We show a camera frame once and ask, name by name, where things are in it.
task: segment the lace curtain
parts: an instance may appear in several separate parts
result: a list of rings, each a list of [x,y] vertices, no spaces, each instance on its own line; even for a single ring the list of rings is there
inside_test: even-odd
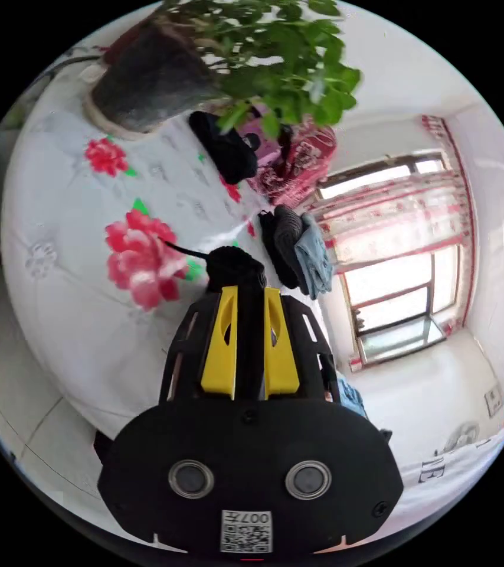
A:
[[[421,124],[444,151],[449,171],[368,185],[312,201],[305,209],[319,223],[330,255],[336,254],[336,273],[460,245],[456,302],[443,322],[451,333],[464,325],[472,295],[476,263],[472,198],[445,120],[422,116]]]
[[[336,271],[461,244],[470,233],[459,174],[414,174],[311,204]]]

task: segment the blue cloth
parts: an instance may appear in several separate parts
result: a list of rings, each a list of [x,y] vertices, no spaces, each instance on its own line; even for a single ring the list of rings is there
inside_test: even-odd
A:
[[[338,371],[336,373],[336,381],[338,382],[339,393],[341,394],[341,405],[351,409],[363,418],[368,419],[360,392],[356,388],[353,388],[346,381],[346,377]]]
[[[295,244],[295,255],[307,282],[309,297],[315,300],[319,294],[332,289],[333,266],[321,235],[321,229],[310,214],[301,215],[305,230]]]

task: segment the screw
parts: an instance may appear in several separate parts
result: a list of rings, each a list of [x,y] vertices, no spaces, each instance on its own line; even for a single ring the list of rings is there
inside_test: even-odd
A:
[[[372,515],[375,518],[380,518],[389,509],[390,509],[390,504],[383,500],[382,502],[378,502],[378,504],[376,504],[376,506],[374,506],[374,508],[372,509]]]
[[[253,409],[247,409],[243,414],[242,414],[242,421],[246,424],[249,425],[251,423],[255,423],[257,420],[257,415],[256,412]]]

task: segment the wall socket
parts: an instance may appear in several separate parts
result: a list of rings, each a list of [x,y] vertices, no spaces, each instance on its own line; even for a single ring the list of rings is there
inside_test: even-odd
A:
[[[490,418],[493,418],[504,405],[504,397],[500,385],[498,384],[491,390],[488,390],[488,392],[484,394],[484,399],[488,407],[488,415]]]

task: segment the ceiling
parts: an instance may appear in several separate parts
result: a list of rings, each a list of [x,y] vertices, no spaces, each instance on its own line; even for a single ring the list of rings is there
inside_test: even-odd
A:
[[[476,89],[446,59],[399,26],[346,2],[339,23],[344,63],[360,69],[357,106],[338,129],[399,120],[416,114],[450,116],[483,102]]]

